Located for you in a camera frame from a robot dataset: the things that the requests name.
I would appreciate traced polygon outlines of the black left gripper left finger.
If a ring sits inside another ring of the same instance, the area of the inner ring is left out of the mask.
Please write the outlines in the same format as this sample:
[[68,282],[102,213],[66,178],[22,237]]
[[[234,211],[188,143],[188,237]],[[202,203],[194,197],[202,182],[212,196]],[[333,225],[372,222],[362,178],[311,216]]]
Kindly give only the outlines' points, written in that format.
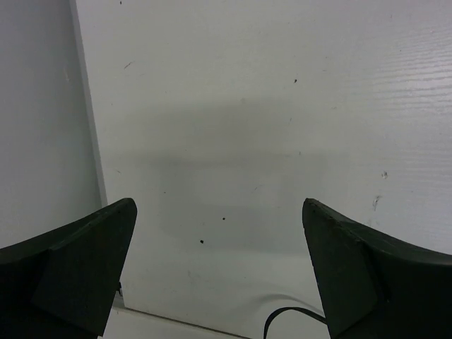
[[123,198],[2,248],[1,337],[103,336],[137,214]]

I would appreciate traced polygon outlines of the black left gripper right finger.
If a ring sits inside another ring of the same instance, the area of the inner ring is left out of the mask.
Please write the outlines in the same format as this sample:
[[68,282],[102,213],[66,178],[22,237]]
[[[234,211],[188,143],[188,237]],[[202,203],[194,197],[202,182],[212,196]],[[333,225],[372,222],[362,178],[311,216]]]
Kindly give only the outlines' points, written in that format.
[[332,338],[450,338],[451,255],[308,198],[302,223]]

